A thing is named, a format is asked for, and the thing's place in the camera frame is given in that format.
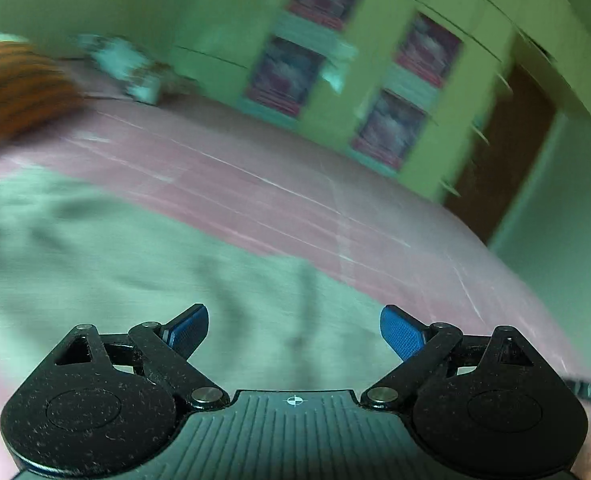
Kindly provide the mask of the upper right poster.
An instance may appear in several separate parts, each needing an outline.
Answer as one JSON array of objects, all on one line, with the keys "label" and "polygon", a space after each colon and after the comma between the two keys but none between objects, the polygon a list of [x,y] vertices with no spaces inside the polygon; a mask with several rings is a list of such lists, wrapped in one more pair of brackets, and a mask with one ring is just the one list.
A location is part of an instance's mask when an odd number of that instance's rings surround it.
[{"label": "upper right poster", "polygon": [[394,62],[435,88],[442,88],[463,40],[423,13],[417,13],[399,44]]}]

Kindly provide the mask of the grey green pants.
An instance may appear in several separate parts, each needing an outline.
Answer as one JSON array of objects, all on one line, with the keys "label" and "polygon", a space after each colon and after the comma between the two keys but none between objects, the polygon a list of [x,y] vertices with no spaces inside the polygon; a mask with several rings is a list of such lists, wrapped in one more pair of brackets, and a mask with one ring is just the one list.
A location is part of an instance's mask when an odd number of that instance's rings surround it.
[{"label": "grey green pants", "polygon": [[124,333],[204,304],[192,364],[229,391],[361,390],[399,360],[380,306],[305,260],[259,256],[41,169],[0,179],[0,374],[18,385],[75,325]]}]

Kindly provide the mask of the dark brown wooden door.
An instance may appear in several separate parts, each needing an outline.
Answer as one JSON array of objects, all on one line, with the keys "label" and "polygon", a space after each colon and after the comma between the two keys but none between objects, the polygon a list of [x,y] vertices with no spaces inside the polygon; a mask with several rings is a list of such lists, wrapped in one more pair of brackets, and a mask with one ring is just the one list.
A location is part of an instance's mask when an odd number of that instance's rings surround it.
[{"label": "dark brown wooden door", "polygon": [[495,104],[444,206],[486,244],[529,175],[557,108],[521,66],[508,76],[511,96]]}]

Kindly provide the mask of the orange patterned pillow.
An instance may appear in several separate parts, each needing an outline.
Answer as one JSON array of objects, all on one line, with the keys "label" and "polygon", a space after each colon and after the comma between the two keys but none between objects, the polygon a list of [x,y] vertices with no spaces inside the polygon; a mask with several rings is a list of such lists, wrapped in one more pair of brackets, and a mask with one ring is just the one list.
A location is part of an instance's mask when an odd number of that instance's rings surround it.
[{"label": "orange patterned pillow", "polygon": [[79,110],[76,82],[52,58],[24,41],[0,41],[0,144]]}]

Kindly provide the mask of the white floral pillow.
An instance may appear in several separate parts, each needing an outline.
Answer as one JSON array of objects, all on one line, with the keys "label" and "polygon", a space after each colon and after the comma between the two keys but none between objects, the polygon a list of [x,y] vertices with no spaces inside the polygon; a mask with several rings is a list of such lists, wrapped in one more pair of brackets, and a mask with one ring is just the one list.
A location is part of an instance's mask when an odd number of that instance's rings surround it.
[{"label": "white floral pillow", "polygon": [[131,99],[156,105],[177,92],[175,73],[166,64],[120,36],[79,34],[75,44],[103,73],[115,79]]}]

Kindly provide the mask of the pink checked bedsheet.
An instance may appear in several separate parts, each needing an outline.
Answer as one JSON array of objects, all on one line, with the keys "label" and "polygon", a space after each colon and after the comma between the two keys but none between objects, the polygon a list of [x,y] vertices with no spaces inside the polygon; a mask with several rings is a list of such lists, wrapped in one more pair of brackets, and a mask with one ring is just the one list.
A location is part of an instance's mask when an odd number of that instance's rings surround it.
[{"label": "pink checked bedsheet", "polygon": [[[41,168],[86,182],[255,255],[305,260],[380,309],[469,334],[516,326],[560,374],[591,374],[527,285],[444,208],[217,103],[155,108],[91,84],[80,113],[0,148],[0,179]],[[18,385],[0,374],[0,412]],[[14,473],[0,437],[0,479]]]}]

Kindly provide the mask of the lower left poster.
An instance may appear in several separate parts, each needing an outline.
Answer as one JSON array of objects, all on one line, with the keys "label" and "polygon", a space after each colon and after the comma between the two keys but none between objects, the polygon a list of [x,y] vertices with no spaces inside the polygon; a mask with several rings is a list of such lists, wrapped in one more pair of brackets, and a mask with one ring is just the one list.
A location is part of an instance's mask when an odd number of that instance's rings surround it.
[{"label": "lower left poster", "polygon": [[272,36],[244,96],[291,118],[299,117],[326,58],[313,50]]}]

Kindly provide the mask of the lower right poster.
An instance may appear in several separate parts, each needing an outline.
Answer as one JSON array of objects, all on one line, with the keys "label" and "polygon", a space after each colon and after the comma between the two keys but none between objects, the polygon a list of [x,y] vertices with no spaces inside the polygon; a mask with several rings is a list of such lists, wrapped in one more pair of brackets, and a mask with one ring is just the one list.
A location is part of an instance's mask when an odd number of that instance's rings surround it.
[{"label": "lower right poster", "polygon": [[351,142],[359,157],[399,171],[414,147],[427,113],[396,94],[381,90]]}]

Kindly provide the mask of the cream wardrobe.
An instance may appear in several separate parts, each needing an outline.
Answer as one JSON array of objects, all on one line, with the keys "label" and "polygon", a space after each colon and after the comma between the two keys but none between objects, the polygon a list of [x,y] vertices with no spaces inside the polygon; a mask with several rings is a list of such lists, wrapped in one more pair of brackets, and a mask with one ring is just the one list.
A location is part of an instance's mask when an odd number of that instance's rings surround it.
[{"label": "cream wardrobe", "polygon": [[[170,51],[173,66],[212,100],[349,155],[438,202],[452,192],[491,107],[511,96],[521,66],[558,106],[591,116],[591,0],[357,0],[341,32],[286,10],[289,0],[192,0]],[[417,13],[463,40],[444,86],[394,62]],[[244,94],[272,36],[326,61],[299,117]],[[359,157],[351,142],[381,90],[427,113],[399,171]]]}]

